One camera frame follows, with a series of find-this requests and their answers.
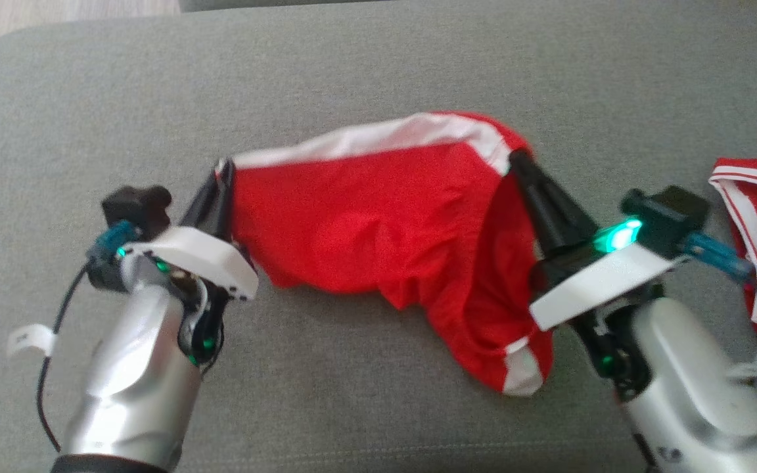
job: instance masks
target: couch cushion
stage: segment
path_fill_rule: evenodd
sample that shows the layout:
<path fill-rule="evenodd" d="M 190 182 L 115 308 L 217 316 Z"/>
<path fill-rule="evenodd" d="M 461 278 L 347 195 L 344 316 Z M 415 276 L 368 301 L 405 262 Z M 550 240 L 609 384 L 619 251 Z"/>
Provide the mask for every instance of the couch cushion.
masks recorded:
<path fill-rule="evenodd" d="M 343 125 L 460 108 L 490 114 L 599 221 L 669 183 L 719 198 L 717 156 L 757 156 L 757 4 L 346 3 L 63 24 L 0 39 L 0 470 L 53 453 L 35 419 L 39 357 L 13 327 L 51 323 L 120 183 L 162 183 L 177 218 L 214 159 Z M 728 240 L 715 212 L 709 231 Z M 705 267 L 670 278 L 736 357 L 740 290 Z M 82 288 L 48 384 L 62 433 L 123 300 Z M 475 383 L 420 312 L 375 296 L 276 290 L 233 306 L 180 471 L 641 468 L 571 333 L 541 392 Z"/>
<path fill-rule="evenodd" d="M 183 12 L 204 10 L 243 9 L 247 7 L 281 7 L 285 5 L 309 5 L 312 3 L 364 2 L 365 0 L 178 0 Z"/>

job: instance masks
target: blue connector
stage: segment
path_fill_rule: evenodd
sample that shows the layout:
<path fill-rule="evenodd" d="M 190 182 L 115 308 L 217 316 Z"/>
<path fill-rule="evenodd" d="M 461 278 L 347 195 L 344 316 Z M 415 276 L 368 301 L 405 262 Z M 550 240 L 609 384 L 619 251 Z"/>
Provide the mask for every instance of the blue connector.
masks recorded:
<path fill-rule="evenodd" d="M 747 282 L 755 273 L 755 266 L 740 258 L 734 248 L 702 233 L 691 233 L 686 237 L 682 251 L 709 266 L 717 267 L 737 282 Z"/>
<path fill-rule="evenodd" d="M 126 219 L 118 221 L 109 227 L 95 239 L 92 248 L 87 252 L 87 258 L 93 260 L 109 260 L 114 257 L 115 252 L 127 242 L 133 242 L 139 238 L 134 225 Z"/>

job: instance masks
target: gray fabric surface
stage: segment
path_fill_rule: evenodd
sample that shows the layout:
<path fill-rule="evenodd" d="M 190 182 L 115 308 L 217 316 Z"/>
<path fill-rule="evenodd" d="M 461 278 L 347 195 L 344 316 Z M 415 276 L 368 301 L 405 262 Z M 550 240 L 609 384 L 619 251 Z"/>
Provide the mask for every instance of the gray fabric surface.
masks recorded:
<path fill-rule="evenodd" d="M 243 9 L 246 7 L 281 7 L 285 5 L 310 5 L 312 3 L 347 3 L 365 0 L 178 0 L 181 12 L 205 10 Z"/>
<path fill-rule="evenodd" d="M 757 156 L 757 2 L 348 3 L 65 24 L 0 39 L 0 471 L 43 471 L 39 356 L 5 336 L 51 323 L 99 200 L 162 183 L 177 218 L 214 159 L 342 125 L 459 108 L 490 114 L 599 221 L 631 186 L 706 185 L 717 156 Z M 709 230 L 728 240 L 727 218 Z M 741 293 L 690 265 L 669 293 L 733 356 Z M 62 432 L 120 296 L 84 287 L 52 362 Z M 376 296 L 274 290 L 228 315 L 180 471 L 641 471 L 576 339 L 529 399 L 481 387 L 420 312 Z"/>

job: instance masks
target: wooden floor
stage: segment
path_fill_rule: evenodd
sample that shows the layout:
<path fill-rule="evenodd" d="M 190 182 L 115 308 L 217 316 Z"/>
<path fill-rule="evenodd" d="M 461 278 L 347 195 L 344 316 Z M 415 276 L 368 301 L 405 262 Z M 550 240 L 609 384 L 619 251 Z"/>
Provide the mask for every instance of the wooden floor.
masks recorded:
<path fill-rule="evenodd" d="M 0 36 L 38 24 L 179 12 L 177 0 L 0 0 Z"/>

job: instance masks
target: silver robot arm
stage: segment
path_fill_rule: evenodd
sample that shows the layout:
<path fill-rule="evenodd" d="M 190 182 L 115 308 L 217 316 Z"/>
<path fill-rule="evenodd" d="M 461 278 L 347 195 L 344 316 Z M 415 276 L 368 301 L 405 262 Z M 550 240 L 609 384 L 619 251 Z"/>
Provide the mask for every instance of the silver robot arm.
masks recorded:
<path fill-rule="evenodd" d="M 699 233 L 706 201 L 673 186 L 650 197 L 636 189 L 622 202 L 627 221 L 600 230 L 526 150 L 511 164 L 546 257 L 531 314 L 541 329 L 578 333 L 649 470 L 757 473 L 757 391 L 730 375 L 714 336 L 658 282 L 688 258 L 749 281 L 751 264 Z"/>
<path fill-rule="evenodd" d="M 163 188 L 122 188 L 103 201 L 110 229 L 87 253 L 87 274 L 129 298 L 94 353 L 53 473 L 174 471 L 200 366 L 223 340 L 223 309 L 258 288 L 231 240 L 233 173 L 220 162 L 177 227 Z"/>
<path fill-rule="evenodd" d="M 122 261 L 130 297 L 93 356 L 54 473 L 172 471 L 201 383 L 177 337 L 183 302 L 148 257 Z"/>
<path fill-rule="evenodd" d="M 650 381 L 621 408 L 663 473 L 757 472 L 757 391 L 696 315 L 675 300 L 634 309 L 631 335 Z"/>

